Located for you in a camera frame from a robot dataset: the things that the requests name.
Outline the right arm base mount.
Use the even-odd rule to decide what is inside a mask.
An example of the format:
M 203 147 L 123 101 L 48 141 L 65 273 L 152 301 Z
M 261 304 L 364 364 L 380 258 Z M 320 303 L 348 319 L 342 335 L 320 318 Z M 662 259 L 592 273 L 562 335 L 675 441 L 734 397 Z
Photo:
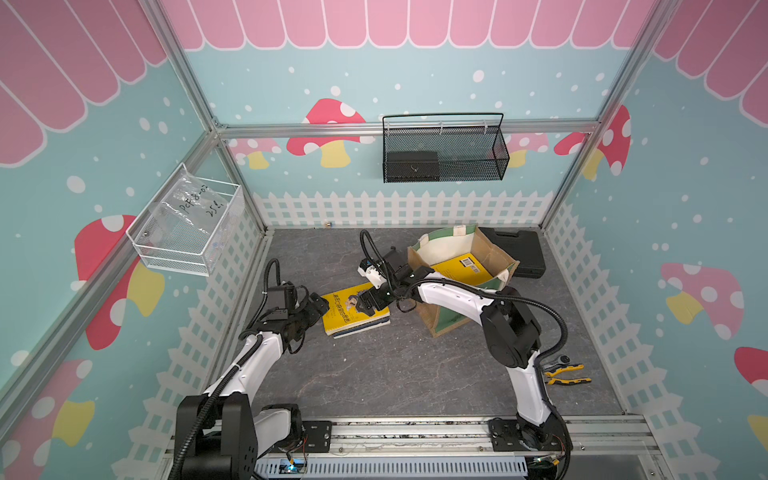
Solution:
M 542 425 L 522 418 L 500 417 L 487 421 L 494 452 L 560 452 L 572 449 L 566 425 L 550 416 Z

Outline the yellow book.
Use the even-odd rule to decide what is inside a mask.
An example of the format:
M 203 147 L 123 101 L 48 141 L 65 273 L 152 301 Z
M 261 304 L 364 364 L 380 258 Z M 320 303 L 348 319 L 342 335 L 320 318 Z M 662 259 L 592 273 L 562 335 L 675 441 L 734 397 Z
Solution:
M 432 265 L 431 268 L 448 279 L 471 286 L 480 286 L 493 279 L 493 276 L 472 253 L 444 260 Z

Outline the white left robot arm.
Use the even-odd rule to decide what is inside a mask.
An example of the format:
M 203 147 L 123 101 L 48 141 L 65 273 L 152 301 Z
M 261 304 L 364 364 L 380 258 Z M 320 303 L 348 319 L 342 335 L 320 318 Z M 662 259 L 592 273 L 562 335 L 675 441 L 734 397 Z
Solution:
M 278 302 L 242 332 L 243 348 L 233 363 L 204 392 L 180 402 L 170 479 L 258 479 L 256 463 L 265 453 L 304 444 L 296 405 L 252 410 L 271 367 L 329 311 L 320 295 L 306 291 L 298 300 L 296 290 L 289 282 L 266 290 Z

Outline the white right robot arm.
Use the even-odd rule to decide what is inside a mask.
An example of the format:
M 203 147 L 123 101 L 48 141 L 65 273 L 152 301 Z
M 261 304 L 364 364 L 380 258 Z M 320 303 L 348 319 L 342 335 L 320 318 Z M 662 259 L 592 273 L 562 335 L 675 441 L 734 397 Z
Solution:
M 523 449 L 544 450 L 553 443 L 572 451 L 568 427 L 544 381 L 542 361 L 567 343 L 568 327 L 552 307 L 521 296 L 512 287 L 483 289 L 449 279 L 427 266 L 412 268 L 396 249 L 364 254 L 358 273 L 372 286 L 357 296 L 356 310 L 371 316 L 393 303 L 412 300 L 446 308 L 477 323 L 485 345 L 505 367 L 516 401 L 510 436 Z

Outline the dark blue text-back book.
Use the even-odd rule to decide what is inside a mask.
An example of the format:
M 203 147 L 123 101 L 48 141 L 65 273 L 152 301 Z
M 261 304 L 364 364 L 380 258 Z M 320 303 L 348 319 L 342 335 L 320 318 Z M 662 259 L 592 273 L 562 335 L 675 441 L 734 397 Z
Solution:
M 376 328 L 380 328 L 382 326 L 386 326 L 386 325 L 389 325 L 389 324 L 390 324 L 390 318 L 386 317 L 386 318 L 379 319 L 379 320 L 377 320 L 375 322 L 370 322 L 370 323 L 367 323 L 367 324 L 364 324 L 364 325 L 359 325 L 359 326 L 356 326 L 356 327 L 353 327 L 353 328 L 350 328 L 350 329 L 347 329 L 347 330 L 344 330 L 344 331 L 340 331 L 340 332 L 334 333 L 334 334 L 331 335 L 331 337 L 333 339 L 343 338 L 343 337 L 347 337 L 347 336 L 350 336 L 350 335 L 355 335 L 355 334 L 359 334 L 359 333 L 362 333 L 362 332 L 370 331 L 370 330 L 373 330 L 373 329 L 376 329 Z

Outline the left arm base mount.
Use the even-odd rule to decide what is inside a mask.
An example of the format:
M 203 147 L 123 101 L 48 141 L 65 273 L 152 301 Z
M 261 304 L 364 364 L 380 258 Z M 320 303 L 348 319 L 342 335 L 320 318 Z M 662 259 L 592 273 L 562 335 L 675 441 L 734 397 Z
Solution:
M 299 436 L 278 442 L 269 453 L 329 453 L 333 423 L 331 421 L 304 421 Z

